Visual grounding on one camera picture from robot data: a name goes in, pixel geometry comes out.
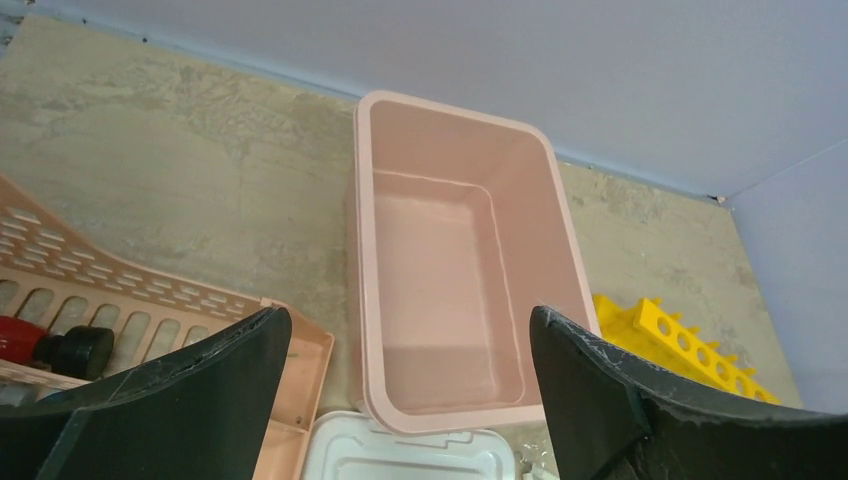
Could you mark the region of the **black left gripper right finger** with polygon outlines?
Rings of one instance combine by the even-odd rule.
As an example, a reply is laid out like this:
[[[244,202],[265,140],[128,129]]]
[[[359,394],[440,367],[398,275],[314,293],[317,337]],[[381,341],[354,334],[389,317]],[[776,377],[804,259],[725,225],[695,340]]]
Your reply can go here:
[[[563,479],[843,479],[843,415],[759,402],[691,381],[546,306],[532,357]]]

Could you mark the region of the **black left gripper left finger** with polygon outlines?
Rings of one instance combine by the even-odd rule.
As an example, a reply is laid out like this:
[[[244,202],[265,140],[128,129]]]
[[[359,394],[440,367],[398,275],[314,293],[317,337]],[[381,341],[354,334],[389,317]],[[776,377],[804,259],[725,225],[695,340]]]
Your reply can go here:
[[[5,479],[249,479],[292,318],[269,307],[157,359],[1,410]]]

